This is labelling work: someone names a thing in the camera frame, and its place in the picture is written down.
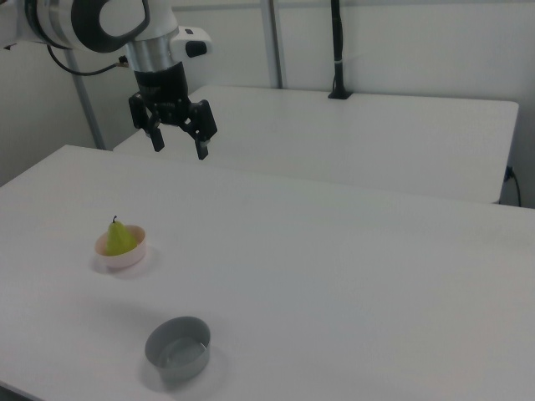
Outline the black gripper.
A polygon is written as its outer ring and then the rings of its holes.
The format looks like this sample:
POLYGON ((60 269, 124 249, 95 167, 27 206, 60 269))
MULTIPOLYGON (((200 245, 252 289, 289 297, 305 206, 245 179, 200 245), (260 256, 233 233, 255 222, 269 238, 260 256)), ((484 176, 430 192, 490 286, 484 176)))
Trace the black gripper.
POLYGON ((135 71, 139 91, 129 98, 133 125, 145 131, 155 152, 164 149, 160 122, 185 125, 183 130, 194 139, 197 157, 204 160, 208 143, 217 132, 209 102, 192 103, 183 63, 158 72, 135 71))

